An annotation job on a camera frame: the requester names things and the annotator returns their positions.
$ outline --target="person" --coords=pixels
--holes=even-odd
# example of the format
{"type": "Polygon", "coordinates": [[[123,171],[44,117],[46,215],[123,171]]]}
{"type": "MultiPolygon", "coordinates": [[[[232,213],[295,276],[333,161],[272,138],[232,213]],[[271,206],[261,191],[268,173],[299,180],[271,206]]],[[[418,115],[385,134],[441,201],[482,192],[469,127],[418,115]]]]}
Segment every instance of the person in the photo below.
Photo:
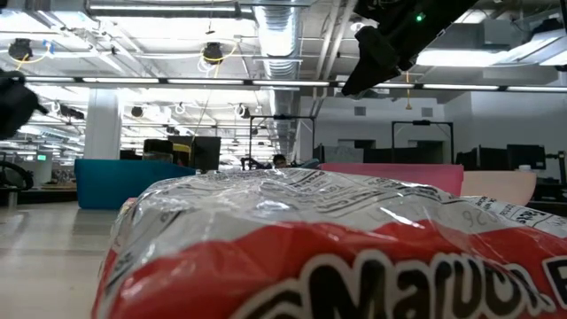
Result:
{"type": "Polygon", "coordinates": [[[287,159],[285,159],[285,156],[283,156],[282,154],[276,154],[274,155],[274,166],[276,168],[286,168],[287,167],[287,159]]]}

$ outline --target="plastic bag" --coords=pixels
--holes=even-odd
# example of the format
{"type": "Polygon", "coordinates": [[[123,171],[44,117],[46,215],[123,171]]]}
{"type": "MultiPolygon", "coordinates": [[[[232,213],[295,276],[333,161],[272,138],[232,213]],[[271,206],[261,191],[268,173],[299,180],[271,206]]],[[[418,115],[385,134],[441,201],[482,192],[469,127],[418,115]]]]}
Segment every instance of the plastic bag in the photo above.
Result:
{"type": "Polygon", "coordinates": [[[564,218],[307,169],[159,182],[92,318],[565,318],[564,218]]]}

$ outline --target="red and white packaging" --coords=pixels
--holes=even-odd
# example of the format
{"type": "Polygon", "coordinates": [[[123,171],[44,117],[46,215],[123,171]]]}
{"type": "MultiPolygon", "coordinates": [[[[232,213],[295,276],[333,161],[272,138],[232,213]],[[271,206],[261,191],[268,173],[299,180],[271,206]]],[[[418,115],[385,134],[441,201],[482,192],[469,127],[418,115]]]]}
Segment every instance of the red and white packaging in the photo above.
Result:
{"type": "Polygon", "coordinates": [[[567,220],[318,170],[159,182],[120,214],[91,317],[567,318],[567,220]]]}

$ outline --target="silver duct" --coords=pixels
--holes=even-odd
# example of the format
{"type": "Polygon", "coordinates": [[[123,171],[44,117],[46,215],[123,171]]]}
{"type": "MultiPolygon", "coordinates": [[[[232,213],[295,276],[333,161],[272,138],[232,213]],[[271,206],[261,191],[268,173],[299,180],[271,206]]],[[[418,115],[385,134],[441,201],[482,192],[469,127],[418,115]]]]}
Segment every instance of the silver duct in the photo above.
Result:
{"type": "MultiPolygon", "coordinates": [[[[253,8],[258,21],[258,40],[262,55],[267,57],[289,57],[299,50],[299,8],[282,6],[258,6],[253,8]]],[[[269,79],[292,80],[298,78],[299,64],[292,61],[264,61],[269,79]]],[[[270,108],[272,114],[297,114],[299,93],[292,90],[271,90],[270,108]]],[[[290,152],[288,143],[294,136],[276,123],[280,152],[290,152]]]]}

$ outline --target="maruchan logo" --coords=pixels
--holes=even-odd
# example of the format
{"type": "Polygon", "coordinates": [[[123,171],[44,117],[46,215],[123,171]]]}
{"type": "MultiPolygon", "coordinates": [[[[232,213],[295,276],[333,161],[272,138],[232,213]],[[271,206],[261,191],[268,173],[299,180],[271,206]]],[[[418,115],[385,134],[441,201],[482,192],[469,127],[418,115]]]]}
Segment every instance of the maruchan logo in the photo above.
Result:
{"type": "MultiPolygon", "coordinates": [[[[567,276],[559,269],[567,267],[567,259],[549,262],[543,267],[561,306],[567,307],[567,276]]],[[[502,268],[456,253],[438,253],[429,265],[417,260],[393,263],[369,250],[352,267],[336,255],[315,256],[298,279],[254,295],[231,318],[516,318],[555,311],[554,301],[539,293],[530,274],[517,264],[502,268]]]]}

